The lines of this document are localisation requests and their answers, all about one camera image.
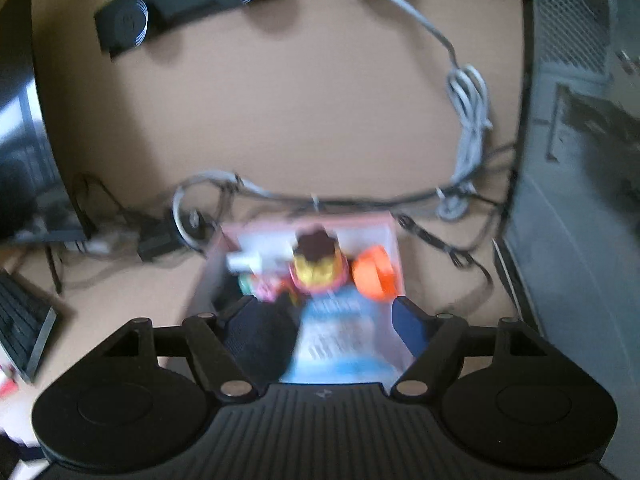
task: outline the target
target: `white cable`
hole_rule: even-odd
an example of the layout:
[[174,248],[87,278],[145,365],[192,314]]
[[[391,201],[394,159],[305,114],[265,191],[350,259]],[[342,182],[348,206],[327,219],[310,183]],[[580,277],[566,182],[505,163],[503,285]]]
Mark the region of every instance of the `white cable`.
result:
[[204,182],[211,182],[214,184],[238,184],[242,185],[245,189],[250,190],[251,192],[258,194],[264,197],[270,197],[273,194],[269,191],[256,186],[253,182],[249,180],[240,181],[236,174],[230,173],[229,171],[220,171],[220,170],[211,170],[211,171],[203,171],[202,173],[198,173],[187,180],[183,181],[180,186],[174,192],[174,197],[172,199],[172,215],[174,217],[175,226],[182,237],[182,240],[193,250],[202,252],[206,244],[202,243],[199,240],[193,238],[188,232],[187,229],[184,228],[182,224],[182,219],[180,218],[180,204],[182,203],[182,199],[186,193],[187,188],[191,186],[195,186],[196,184],[202,184]]
[[[471,65],[462,68],[458,65],[456,51],[447,39],[419,10],[406,0],[389,0],[404,12],[413,16],[424,28],[447,49],[452,69],[447,75],[447,94],[460,118],[462,134],[456,155],[456,168],[451,177],[457,182],[462,176],[473,170],[482,160],[484,133],[492,127],[489,121],[489,92],[482,76]],[[475,192],[471,182],[460,185],[463,192]],[[465,215],[468,199],[460,196],[443,197],[437,209],[443,220],[454,221]]]

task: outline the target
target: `ethernet cable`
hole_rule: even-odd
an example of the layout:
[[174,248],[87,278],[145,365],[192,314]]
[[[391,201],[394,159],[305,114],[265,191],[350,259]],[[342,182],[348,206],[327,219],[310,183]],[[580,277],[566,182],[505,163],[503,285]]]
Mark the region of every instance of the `ethernet cable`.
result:
[[[426,28],[449,53],[451,70],[447,75],[447,94],[460,118],[462,134],[456,155],[456,168],[452,182],[459,181],[482,161],[485,132],[492,127],[489,120],[489,92],[482,76],[471,65],[458,65],[456,51],[447,39],[419,10],[406,0],[389,0],[404,12],[413,16]],[[475,193],[470,180],[461,184],[463,194]],[[468,209],[468,199],[461,196],[443,196],[436,210],[437,215],[448,221],[462,218]]]

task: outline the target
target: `monitor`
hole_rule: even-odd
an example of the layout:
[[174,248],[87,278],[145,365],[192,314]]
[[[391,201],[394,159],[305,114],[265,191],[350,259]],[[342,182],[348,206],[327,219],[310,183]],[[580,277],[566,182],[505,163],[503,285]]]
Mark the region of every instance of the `monitor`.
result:
[[0,243],[85,238],[40,108],[31,0],[7,0],[0,8]]

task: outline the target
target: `black adapter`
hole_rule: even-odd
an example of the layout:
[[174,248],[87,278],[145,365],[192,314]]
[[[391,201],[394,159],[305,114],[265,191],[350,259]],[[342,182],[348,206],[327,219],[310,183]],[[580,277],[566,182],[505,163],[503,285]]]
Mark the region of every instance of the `black adapter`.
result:
[[[183,212],[180,215],[182,225],[188,234],[196,240],[204,240],[207,237],[207,225],[204,217],[196,210]],[[138,241],[138,256],[143,262],[152,262],[154,259],[172,253],[186,247],[180,236],[178,227],[174,221],[174,215],[170,209],[164,212],[163,219],[150,222],[140,231]]]

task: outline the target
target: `red object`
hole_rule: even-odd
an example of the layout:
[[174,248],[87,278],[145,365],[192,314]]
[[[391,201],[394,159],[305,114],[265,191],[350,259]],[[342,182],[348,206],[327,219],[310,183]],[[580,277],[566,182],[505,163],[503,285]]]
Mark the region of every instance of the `red object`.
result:
[[18,390],[18,383],[14,381],[14,369],[0,367],[0,399],[10,396]]

